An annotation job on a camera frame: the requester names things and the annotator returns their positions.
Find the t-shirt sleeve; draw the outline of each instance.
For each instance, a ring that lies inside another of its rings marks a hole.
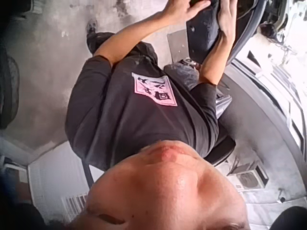
[[[104,103],[112,68],[103,57],[86,61],[71,92],[65,130],[74,152],[85,158]]]
[[[216,86],[201,83],[195,86],[190,93],[205,114],[205,122],[209,131],[209,152],[214,147],[219,133],[216,117]]]

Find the printed logo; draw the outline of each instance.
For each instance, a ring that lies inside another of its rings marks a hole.
[[[149,78],[132,73],[134,78],[134,92],[146,95],[157,104],[177,106],[172,86],[168,76]]]

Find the hand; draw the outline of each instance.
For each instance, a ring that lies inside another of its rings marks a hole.
[[[221,0],[218,14],[220,29],[227,41],[234,43],[236,38],[236,12],[238,0]]]
[[[167,20],[169,25],[184,23],[194,18],[199,11],[210,6],[209,0],[201,0],[194,6],[190,7],[190,0],[168,0],[165,9],[162,11],[162,16]]]

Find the black shoe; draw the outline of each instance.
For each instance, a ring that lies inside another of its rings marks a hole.
[[[91,19],[91,20],[88,22],[87,26],[86,26],[87,35],[96,33],[97,27],[98,27],[98,22],[97,22],[97,20],[96,20],[96,19]]]

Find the concrete floor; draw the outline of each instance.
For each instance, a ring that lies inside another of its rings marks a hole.
[[[99,31],[117,32],[164,8],[167,0],[49,0],[42,14],[12,21],[4,44],[19,66],[20,104],[4,138],[26,151],[28,162],[66,140],[64,122],[71,90],[91,56],[86,24],[97,18]],[[163,29],[148,38],[159,66],[171,63],[167,34],[185,24]]]

